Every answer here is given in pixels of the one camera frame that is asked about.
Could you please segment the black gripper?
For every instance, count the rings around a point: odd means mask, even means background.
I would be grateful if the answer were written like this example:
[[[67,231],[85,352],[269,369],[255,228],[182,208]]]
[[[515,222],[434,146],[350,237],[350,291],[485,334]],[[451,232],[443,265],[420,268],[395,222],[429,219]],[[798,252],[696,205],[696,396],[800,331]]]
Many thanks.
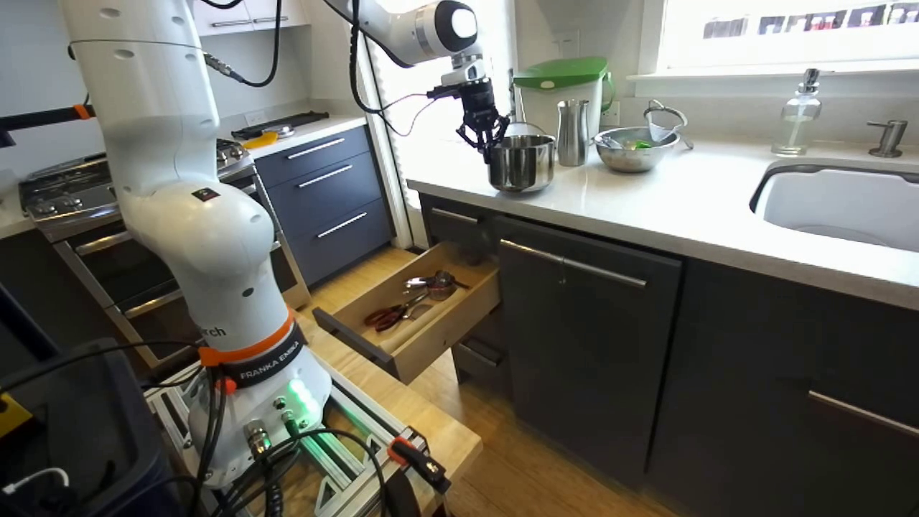
[[[493,106],[493,90],[487,82],[434,86],[429,97],[453,97],[462,105],[459,136],[470,136],[483,161],[487,161],[487,149],[493,153],[506,140],[507,128],[499,128],[499,113]]]

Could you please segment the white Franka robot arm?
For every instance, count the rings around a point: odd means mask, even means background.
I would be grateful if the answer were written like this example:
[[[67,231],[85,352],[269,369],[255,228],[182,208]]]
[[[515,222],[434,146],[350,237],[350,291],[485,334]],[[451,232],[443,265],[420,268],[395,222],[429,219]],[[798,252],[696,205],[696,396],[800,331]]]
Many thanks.
[[[217,179],[217,113],[183,0],[61,0],[103,132],[121,219],[182,288],[202,334],[189,395],[203,482],[255,464],[250,428],[315,426],[334,392],[269,265],[272,219]]]

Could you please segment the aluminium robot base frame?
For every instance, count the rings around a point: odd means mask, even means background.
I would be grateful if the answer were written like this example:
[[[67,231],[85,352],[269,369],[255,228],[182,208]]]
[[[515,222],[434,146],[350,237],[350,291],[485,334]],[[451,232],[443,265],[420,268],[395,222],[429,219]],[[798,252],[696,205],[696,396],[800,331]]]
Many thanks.
[[[194,517],[423,517],[443,505],[449,468],[429,438],[334,375],[315,402],[288,380],[265,402],[186,369],[146,395]]]

